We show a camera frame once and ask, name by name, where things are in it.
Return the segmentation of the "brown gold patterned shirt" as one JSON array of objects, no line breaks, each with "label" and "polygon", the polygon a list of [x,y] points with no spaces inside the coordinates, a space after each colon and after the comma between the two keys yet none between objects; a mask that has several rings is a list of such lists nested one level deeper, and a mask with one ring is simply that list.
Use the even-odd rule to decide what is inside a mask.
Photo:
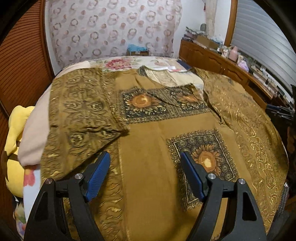
[{"label": "brown gold patterned shirt", "polygon": [[185,240],[201,210],[180,165],[187,151],[226,181],[244,178],[269,230],[288,160],[266,112],[230,78],[196,69],[204,84],[166,87],[137,70],[77,69],[53,80],[41,178],[111,157],[89,208],[106,240]]}]

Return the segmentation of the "white fruit print blanket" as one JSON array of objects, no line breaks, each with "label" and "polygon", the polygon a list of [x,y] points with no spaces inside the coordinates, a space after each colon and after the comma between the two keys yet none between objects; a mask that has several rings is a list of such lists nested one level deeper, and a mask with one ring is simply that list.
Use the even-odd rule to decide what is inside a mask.
[{"label": "white fruit print blanket", "polygon": [[30,216],[30,212],[37,198],[41,186],[40,165],[27,166],[23,180],[23,199],[16,198],[16,208],[13,212],[16,221],[16,229],[20,240],[25,235],[26,224]]}]

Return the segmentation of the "yellow plush toy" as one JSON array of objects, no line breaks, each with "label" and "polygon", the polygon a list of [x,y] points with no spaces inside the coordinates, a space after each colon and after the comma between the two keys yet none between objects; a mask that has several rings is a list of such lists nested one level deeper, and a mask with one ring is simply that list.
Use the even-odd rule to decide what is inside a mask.
[{"label": "yellow plush toy", "polygon": [[9,131],[1,154],[1,168],[6,187],[16,197],[23,197],[25,170],[18,161],[18,150],[27,119],[35,107],[16,106],[9,117]]}]

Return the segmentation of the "beige pillow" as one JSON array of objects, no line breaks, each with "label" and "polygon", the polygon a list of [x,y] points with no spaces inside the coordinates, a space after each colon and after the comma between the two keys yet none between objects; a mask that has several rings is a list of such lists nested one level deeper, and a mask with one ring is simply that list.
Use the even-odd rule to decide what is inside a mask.
[{"label": "beige pillow", "polygon": [[35,108],[28,117],[18,150],[18,161],[25,166],[41,162],[44,147],[49,134],[49,103],[51,87],[38,99]]}]

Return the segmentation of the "wooden louvered wardrobe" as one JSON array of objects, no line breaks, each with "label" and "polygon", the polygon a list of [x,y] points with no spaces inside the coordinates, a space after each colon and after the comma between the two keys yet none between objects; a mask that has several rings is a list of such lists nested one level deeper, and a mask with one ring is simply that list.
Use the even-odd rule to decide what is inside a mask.
[{"label": "wooden louvered wardrobe", "polygon": [[8,1],[1,16],[1,148],[17,105],[34,105],[54,78],[45,34],[45,1]]}]

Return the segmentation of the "pink tissue pack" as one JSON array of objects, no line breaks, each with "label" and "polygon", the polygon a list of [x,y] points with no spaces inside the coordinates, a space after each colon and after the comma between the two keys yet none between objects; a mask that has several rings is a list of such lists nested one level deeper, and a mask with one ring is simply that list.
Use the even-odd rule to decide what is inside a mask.
[{"label": "pink tissue pack", "polygon": [[237,62],[237,66],[239,68],[241,68],[242,70],[249,72],[249,68],[248,68],[248,65],[245,60],[241,60],[241,61]]}]

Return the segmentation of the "pink thermos jug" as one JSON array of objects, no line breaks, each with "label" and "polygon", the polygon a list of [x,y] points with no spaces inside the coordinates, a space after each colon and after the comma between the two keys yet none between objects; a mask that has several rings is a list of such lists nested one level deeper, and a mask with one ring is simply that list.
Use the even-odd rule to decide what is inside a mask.
[{"label": "pink thermos jug", "polygon": [[229,56],[228,58],[233,61],[233,62],[237,62],[238,59],[238,48],[236,46],[232,47],[230,52],[229,52]]}]

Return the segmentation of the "wooden sideboard cabinet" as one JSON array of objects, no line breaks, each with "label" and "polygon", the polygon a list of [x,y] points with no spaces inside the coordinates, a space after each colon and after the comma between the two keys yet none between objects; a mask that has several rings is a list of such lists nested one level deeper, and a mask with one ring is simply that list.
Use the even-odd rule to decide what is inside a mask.
[{"label": "wooden sideboard cabinet", "polygon": [[281,97],[275,97],[257,78],[239,68],[236,63],[195,43],[182,40],[179,58],[191,67],[230,77],[241,84],[262,108],[268,104],[288,107]]}]

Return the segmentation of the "floral bed quilt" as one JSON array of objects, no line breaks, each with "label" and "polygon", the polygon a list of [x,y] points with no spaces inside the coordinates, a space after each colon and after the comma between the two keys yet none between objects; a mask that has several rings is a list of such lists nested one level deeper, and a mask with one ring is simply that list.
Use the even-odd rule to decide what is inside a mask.
[{"label": "floral bed quilt", "polygon": [[157,56],[119,56],[100,58],[96,60],[86,60],[65,67],[59,72],[65,73],[83,69],[83,68],[100,68],[103,71],[125,71],[128,69],[138,69],[144,66],[151,70],[168,70],[170,72],[186,72],[184,66],[178,63],[178,59]]}]

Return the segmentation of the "cardboard box on cabinet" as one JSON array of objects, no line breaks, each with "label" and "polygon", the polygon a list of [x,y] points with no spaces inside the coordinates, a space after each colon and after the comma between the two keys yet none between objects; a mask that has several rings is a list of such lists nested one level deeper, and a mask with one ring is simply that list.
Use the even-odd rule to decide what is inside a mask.
[{"label": "cardboard box on cabinet", "polygon": [[208,48],[208,49],[217,49],[219,47],[219,44],[208,39],[207,37],[204,37],[204,36],[201,36],[201,35],[198,35],[197,36],[197,39],[196,39],[197,43],[205,48]]}]

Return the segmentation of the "grey window blind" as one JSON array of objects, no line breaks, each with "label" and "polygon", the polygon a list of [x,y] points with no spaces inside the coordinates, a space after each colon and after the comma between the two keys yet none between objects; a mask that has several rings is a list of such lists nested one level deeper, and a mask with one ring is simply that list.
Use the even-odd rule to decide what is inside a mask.
[{"label": "grey window blind", "polygon": [[232,45],[265,66],[287,89],[295,85],[295,52],[272,18],[255,1],[237,2]]}]

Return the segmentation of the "cardboard box blue contents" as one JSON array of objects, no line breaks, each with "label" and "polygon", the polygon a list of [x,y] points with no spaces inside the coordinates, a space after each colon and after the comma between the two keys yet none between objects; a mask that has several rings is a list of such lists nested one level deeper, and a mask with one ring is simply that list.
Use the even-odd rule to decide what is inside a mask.
[{"label": "cardboard box blue contents", "polygon": [[126,56],[149,56],[149,51],[146,47],[128,44]]}]

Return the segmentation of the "stack of folded papers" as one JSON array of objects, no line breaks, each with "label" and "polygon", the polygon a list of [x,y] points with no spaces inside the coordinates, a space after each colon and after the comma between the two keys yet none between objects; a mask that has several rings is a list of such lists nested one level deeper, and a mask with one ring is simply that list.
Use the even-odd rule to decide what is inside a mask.
[{"label": "stack of folded papers", "polygon": [[197,37],[199,37],[199,36],[205,37],[206,33],[204,31],[198,31],[198,30],[194,30],[194,29],[186,27],[185,33],[183,36],[183,40],[186,40],[189,42],[194,42],[197,40]]}]

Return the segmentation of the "circle patterned curtain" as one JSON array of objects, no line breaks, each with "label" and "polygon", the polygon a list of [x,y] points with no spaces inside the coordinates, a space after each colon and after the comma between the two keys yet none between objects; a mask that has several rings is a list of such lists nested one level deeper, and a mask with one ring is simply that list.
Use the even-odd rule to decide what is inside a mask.
[{"label": "circle patterned curtain", "polygon": [[124,56],[134,44],[171,57],[181,1],[46,1],[50,38],[59,67]]}]

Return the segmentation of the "beige side curtain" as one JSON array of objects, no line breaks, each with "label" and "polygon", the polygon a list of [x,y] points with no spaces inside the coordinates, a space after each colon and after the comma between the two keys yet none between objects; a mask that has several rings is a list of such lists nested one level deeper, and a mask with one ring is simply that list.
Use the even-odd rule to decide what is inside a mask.
[{"label": "beige side curtain", "polygon": [[206,30],[208,37],[215,33],[215,17],[217,11],[217,0],[205,0]]}]

